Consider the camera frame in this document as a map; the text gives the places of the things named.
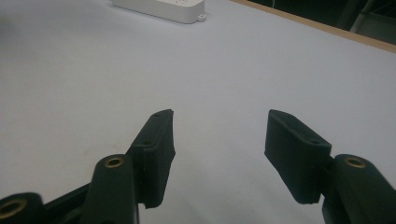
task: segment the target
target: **white table surface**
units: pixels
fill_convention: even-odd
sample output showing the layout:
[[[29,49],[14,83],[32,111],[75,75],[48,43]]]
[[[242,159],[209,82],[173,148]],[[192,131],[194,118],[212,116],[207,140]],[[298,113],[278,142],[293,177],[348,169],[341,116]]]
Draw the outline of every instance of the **white table surface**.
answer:
[[[226,0],[180,24],[108,0],[0,2],[0,198],[47,203],[175,111],[163,204],[141,223],[324,223],[264,157],[271,108],[396,186],[396,54]]]

